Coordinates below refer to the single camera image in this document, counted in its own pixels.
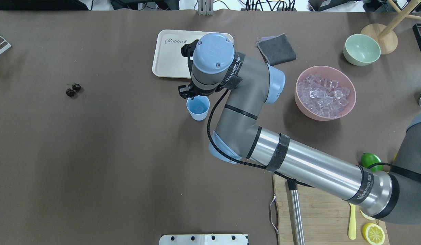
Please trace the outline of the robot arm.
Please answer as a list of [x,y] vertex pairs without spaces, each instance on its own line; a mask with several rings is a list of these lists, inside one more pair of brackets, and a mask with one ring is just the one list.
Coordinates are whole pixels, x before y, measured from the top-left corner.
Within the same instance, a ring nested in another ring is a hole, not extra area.
[[256,124],[263,104],[274,103],[285,74],[234,49],[222,33],[184,44],[191,83],[178,87],[184,99],[229,93],[209,150],[230,163],[242,159],[359,206],[373,218],[396,224],[421,224],[421,113],[406,130],[390,171],[373,172]]

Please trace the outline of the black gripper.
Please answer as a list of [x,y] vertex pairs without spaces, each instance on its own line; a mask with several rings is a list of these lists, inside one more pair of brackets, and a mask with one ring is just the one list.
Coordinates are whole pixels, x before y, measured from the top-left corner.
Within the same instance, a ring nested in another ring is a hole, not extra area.
[[192,85],[178,86],[178,93],[179,96],[183,99],[193,99],[195,96],[197,96],[197,93],[195,92],[194,87]]

